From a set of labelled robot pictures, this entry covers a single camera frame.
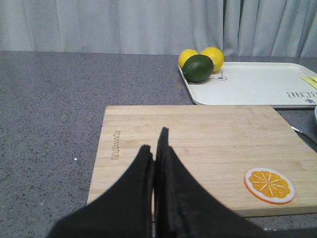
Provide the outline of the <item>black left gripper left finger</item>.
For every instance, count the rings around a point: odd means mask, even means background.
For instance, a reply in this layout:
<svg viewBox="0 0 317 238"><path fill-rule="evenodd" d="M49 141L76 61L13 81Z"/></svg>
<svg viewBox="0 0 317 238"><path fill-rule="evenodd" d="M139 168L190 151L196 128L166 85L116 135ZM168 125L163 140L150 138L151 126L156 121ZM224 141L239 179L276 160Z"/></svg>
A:
<svg viewBox="0 0 317 238"><path fill-rule="evenodd" d="M99 198L59 220L50 238L150 238L154 161L148 145Z"/></svg>

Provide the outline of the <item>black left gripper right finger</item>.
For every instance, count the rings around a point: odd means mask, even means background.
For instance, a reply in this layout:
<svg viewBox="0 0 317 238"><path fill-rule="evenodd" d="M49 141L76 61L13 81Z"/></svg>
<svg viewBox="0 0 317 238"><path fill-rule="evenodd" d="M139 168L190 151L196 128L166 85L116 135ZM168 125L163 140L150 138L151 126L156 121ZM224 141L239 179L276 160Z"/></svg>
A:
<svg viewBox="0 0 317 238"><path fill-rule="evenodd" d="M260 227L211 196L189 173L160 133L155 165L155 223L158 238L265 238Z"/></svg>

